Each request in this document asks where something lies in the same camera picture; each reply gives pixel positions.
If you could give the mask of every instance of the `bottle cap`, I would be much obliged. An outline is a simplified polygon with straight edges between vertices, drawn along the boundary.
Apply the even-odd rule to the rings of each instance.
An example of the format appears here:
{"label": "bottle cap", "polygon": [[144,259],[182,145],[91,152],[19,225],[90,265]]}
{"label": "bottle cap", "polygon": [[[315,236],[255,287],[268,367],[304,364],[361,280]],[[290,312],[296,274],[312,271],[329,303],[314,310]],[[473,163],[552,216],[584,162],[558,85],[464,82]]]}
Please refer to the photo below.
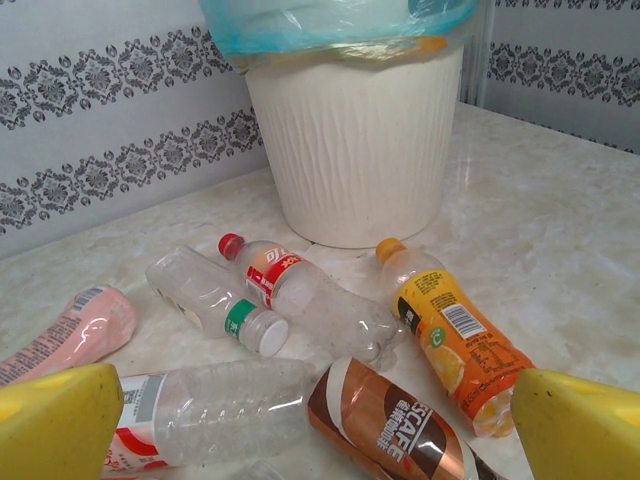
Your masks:
{"label": "bottle cap", "polygon": [[240,235],[236,233],[227,233],[218,242],[218,251],[224,258],[231,261],[236,258],[244,243],[244,238]]}
{"label": "bottle cap", "polygon": [[406,249],[407,247],[397,238],[387,238],[378,244],[376,257],[378,257],[378,261],[384,265],[387,263],[387,260],[391,258],[391,255]]}
{"label": "bottle cap", "polygon": [[264,310],[247,322],[242,343],[263,357],[273,357],[289,336],[289,323],[271,310]]}

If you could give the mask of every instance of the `orange juice bottle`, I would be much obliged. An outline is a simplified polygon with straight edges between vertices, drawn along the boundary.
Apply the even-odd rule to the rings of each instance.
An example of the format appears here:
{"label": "orange juice bottle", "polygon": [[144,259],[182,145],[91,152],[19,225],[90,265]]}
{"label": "orange juice bottle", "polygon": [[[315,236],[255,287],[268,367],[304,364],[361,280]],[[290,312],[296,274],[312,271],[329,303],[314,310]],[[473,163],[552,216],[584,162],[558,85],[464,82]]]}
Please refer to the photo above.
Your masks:
{"label": "orange juice bottle", "polygon": [[394,315],[418,338],[447,394],[479,436],[514,428],[518,373],[534,365],[471,303],[442,263],[389,238],[376,249]]}

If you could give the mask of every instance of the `brown label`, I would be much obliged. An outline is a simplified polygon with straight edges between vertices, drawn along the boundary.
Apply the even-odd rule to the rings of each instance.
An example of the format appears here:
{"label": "brown label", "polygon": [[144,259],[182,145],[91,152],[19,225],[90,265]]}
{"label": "brown label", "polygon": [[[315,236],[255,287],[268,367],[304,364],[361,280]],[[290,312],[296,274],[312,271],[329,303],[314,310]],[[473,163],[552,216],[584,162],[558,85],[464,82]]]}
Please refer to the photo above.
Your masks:
{"label": "brown label", "polygon": [[357,360],[335,362],[308,409],[311,425],[379,480],[497,478],[488,468],[478,475],[473,453],[437,413]]}

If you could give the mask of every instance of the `countertop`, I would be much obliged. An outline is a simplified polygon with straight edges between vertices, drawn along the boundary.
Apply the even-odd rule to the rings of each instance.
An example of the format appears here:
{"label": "countertop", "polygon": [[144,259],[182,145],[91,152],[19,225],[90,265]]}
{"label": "countertop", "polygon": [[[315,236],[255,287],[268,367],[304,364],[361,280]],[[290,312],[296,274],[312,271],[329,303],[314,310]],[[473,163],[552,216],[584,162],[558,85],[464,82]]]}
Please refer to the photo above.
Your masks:
{"label": "countertop", "polygon": [[[539,367],[640,390],[640,157],[460,104],[445,183],[439,216],[407,244],[438,257]],[[379,298],[373,251],[297,236],[261,170],[0,262],[0,357],[40,334],[77,291],[101,283],[142,315],[131,342],[105,359],[121,375],[248,357],[231,339],[207,339],[144,277],[177,243],[217,256],[229,231],[279,241],[345,288]],[[280,356],[307,354],[296,335]],[[472,437],[415,341],[399,347],[385,375],[438,410],[499,473],[532,478],[516,435]],[[289,480],[365,478],[317,438],[273,463]],[[170,478],[225,479],[238,466]]]}

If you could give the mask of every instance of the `decorative border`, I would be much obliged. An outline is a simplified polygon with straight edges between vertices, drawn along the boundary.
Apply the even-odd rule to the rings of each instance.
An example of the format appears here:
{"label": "decorative border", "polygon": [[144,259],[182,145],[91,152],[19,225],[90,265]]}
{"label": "decorative border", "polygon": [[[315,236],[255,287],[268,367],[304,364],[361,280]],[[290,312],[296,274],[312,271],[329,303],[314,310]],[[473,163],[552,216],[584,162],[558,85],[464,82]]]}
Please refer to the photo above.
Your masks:
{"label": "decorative border", "polygon": [[229,118],[219,116],[194,128],[184,127],[178,134],[167,132],[156,140],[106,151],[102,158],[82,158],[74,162],[76,166],[66,163],[55,171],[46,169],[31,179],[19,178],[15,186],[0,183],[0,236],[7,233],[5,226],[20,230],[35,219],[49,220],[53,212],[64,215],[256,145],[263,143],[251,108],[249,113],[239,110]]}
{"label": "decorative border", "polygon": [[24,73],[10,67],[9,76],[0,77],[0,124],[15,130],[32,119],[44,122],[46,113],[71,115],[78,105],[89,110],[132,98],[136,92],[155,92],[162,85],[170,88],[176,81],[210,77],[214,70],[233,70],[209,32],[203,35],[199,27],[191,29],[191,36],[177,30],[169,32],[164,42],[154,35],[148,43],[136,39],[125,42],[120,51],[108,45],[104,52],[80,52],[75,61],[62,55],[59,67],[46,60],[31,62]]}
{"label": "decorative border", "polygon": [[[580,10],[583,5],[589,5],[591,10],[597,9],[601,0],[496,0],[496,7],[522,6],[535,8],[562,8],[568,7],[570,10]],[[602,4],[607,10],[621,10],[622,7],[630,6],[632,11],[640,10],[640,0],[603,0]]]}
{"label": "decorative border", "polygon": [[568,50],[552,52],[547,48],[512,46],[491,43],[487,78],[500,82],[520,82],[521,85],[552,92],[575,95],[605,103],[616,101],[620,106],[640,104],[640,60],[625,63],[622,57],[612,62],[606,55],[586,57]]}
{"label": "decorative border", "polygon": [[533,125],[537,125],[539,127],[548,128],[549,130],[555,130],[556,132],[564,133],[565,135],[571,135],[572,137],[581,138],[583,140],[589,140],[590,142],[598,143],[600,145],[604,145],[605,147],[615,148],[616,150],[624,150],[627,153],[635,153],[633,151],[633,149],[631,149],[631,148],[622,148],[622,147],[619,147],[618,145],[616,145],[615,143],[601,142],[600,140],[597,140],[597,139],[591,138],[591,137],[585,138],[585,137],[583,137],[582,135],[580,135],[578,133],[565,132],[561,128],[552,127],[551,125],[545,125],[543,123],[532,122],[531,120],[527,120],[526,118],[522,118],[522,117],[513,117],[513,118],[515,118],[516,120],[521,120],[523,122],[531,123]]}

